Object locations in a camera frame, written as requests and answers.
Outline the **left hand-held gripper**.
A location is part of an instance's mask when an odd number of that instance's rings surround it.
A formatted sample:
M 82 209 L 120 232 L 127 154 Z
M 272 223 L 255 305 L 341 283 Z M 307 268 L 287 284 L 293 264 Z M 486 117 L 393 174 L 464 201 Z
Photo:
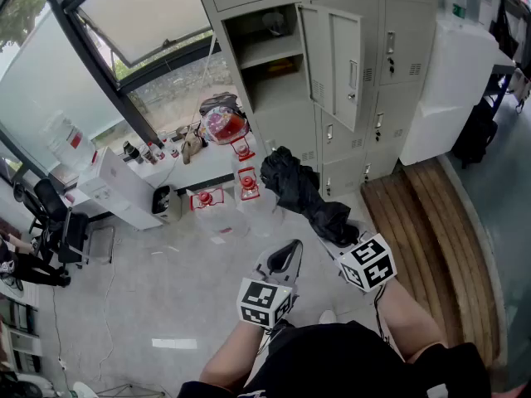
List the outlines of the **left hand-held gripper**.
M 240 320 L 272 329 L 294 307 L 303 254 L 300 240 L 283 240 L 259 256 L 251 277 L 243 278 L 236 308 Z

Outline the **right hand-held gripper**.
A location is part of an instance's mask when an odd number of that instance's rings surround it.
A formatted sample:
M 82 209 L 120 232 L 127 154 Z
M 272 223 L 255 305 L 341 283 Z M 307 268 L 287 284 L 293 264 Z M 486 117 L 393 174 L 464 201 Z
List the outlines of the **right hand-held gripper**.
M 351 231 L 356 228 L 358 238 L 346 245 L 319 237 L 345 281 L 368 293 L 395 277 L 397 267 L 383 236 L 361 221 L 347 221 L 347 227 Z

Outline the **grey metal locker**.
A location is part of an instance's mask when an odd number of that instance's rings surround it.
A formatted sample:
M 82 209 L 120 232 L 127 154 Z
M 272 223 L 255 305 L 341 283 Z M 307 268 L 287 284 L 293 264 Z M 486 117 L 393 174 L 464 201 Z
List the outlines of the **grey metal locker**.
M 436 0 L 201 0 L 217 34 L 260 153 L 266 140 L 287 147 L 320 175 L 323 195 L 357 189 L 394 169 L 426 76 Z M 309 99 L 296 5 L 363 17 L 362 106 L 354 131 Z M 275 37 L 262 16 L 280 12 Z

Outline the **person's right forearm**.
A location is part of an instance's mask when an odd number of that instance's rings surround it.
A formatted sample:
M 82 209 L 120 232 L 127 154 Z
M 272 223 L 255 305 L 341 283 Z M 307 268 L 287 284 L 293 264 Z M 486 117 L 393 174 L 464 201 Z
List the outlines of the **person's right forearm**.
M 447 346 L 436 321 L 395 278 L 386 283 L 378 307 L 406 362 L 413 363 L 429 347 Z

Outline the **person's left forearm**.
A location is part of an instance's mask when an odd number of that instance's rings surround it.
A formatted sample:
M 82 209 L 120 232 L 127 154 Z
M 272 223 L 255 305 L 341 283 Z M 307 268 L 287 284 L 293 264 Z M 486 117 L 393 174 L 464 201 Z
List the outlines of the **person's left forearm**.
M 238 393 L 251 374 L 263 336 L 262 327 L 239 321 L 203 368 L 199 381 Z

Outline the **grey locker door with latch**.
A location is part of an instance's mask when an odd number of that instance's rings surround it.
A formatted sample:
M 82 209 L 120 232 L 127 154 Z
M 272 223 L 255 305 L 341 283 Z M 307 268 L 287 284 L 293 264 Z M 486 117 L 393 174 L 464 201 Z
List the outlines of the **grey locker door with latch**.
M 320 5 L 296 5 L 309 99 L 354 131 L 362 106 L 363 17 Z

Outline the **person's black clothing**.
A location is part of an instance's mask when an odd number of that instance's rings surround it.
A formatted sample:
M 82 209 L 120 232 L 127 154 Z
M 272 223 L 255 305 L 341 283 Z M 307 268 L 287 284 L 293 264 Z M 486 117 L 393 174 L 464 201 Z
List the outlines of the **person's black clothing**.
M 350 322 L 295 328 L 273 345 L 241 390 L 189 381 L 178 398 L 491 398 L 471 343 L 433 345 L 406 363 L 373 330 Z

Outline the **grey waste bin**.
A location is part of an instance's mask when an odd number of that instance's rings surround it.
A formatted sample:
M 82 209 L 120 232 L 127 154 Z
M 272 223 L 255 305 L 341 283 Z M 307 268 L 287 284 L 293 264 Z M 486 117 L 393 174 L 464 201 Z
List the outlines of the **grey waste bin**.
M 153 194 L 152 214 L 167 223 L 179 221 L 182 215 L 180 196 L 170 186 L 157 188 Z

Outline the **pink patterned backpack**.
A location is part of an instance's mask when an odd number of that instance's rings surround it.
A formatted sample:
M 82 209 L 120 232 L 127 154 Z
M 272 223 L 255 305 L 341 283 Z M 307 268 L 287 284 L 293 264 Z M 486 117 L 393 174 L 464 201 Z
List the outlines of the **pink patterned backpack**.
M 217 106 L 202 117 L 198 134 L 207 141 L 224 145 L 244 137 L 249 130 L 247 119 L 235 109 Z

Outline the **brown cloth bag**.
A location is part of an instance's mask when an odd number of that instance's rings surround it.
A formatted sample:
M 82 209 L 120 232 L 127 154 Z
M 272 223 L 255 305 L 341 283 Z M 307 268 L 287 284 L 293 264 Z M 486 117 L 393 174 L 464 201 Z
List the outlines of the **brown cloth bag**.
M 183 135 L 181 154 L 183 163 L 188 165 L 192 156 L 208 146 L 207 140 L 200 134 L 200 126 L 187 126 L 180 133 Z

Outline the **white bottles with red labels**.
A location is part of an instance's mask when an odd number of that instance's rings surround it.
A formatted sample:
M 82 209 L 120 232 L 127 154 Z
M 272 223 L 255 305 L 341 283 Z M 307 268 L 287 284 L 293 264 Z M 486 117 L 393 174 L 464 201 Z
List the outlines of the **white bottles with red labels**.
M 165 158 L 176 159 L 179 157 L 179 155 L 180 153 L 178 149 L 171 144 L 168 139 L 162 141 L 162 146 L 158 146 L 156 143 L 148 142 L 146 144 L 144 153 L 142 154 L 143 158 L 152 164 L 156 164 Z

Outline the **black backpack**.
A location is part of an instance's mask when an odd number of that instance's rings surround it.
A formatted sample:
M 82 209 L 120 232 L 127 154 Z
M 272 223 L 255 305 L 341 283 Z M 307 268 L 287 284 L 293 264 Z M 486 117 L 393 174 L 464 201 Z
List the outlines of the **black backpack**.
M 492 107 L 483 99 L 472 109 L 451 150 L 460 160 L 462 169 L 481 162 L 497 130 L 498 124 L 494 121 Z

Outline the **black bag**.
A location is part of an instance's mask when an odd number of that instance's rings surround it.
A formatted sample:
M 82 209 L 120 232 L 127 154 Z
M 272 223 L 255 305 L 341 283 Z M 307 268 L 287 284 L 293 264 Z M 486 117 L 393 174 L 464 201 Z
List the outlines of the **black bag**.
M 205 99 L 199 108 L 201 116 L 205 116 L 208 112 L 216 107 L 227 107 L 235 113 L 240 113 L 240 107 L 237 104 L 237 96 L 233 93 L 223 92 L 216 94 L 209 99 Z

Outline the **white carton box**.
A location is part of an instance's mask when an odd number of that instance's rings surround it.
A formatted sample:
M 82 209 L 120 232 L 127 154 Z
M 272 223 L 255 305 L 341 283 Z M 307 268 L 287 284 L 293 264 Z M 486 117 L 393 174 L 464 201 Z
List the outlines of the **white carton box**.
M 109 147 L 96 152 L 92 164 L 78 177 L 77 188 L 138 230 L 162 225 L 151 211 L 155 189 Z

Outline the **black drink bottle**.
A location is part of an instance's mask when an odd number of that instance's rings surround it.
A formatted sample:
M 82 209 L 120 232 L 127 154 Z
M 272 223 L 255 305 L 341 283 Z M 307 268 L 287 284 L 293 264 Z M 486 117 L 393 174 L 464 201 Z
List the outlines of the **black drink bottle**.
M 123 150 L 128 159 L 135 161 L 137 164 L 142 164 L 144 162 L 140 151 L 129 141 L 124 142 Z

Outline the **black office chair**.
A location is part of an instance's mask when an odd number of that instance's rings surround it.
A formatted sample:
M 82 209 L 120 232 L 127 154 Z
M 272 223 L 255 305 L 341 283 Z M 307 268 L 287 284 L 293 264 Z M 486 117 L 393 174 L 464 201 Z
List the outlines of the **black office chair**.
M 88 264 L 88 255 L 83 250 L 88 239 L 89 217 L 83 212 L 73 212 L 49 178 L 40 180 L 34 186 L 34 192 L 47 217 L 47 248 L 57 255 L 64 268 L 74 264 L 82 269 Z

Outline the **clear water jugs red label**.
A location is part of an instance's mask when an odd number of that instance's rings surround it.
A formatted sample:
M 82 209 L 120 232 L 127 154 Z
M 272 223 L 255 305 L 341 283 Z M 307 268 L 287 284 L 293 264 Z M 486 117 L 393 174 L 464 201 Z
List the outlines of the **clear water jugs red label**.
M 93 163 L 95 145 L 61 110 L 51 114 L 40 136 L 54 157 L 71 171 L 81 174 Z

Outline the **black window frame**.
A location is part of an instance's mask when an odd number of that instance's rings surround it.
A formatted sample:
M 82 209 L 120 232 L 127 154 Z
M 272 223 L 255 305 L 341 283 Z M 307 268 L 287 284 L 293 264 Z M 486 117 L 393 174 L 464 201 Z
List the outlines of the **black window frame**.
M 201 0 L 0 0 L 0 144 L 20 176 L 75 185 L 40 136 L 58 110 L 121 153 L 197 125 L 204 100 L 235 89 Z

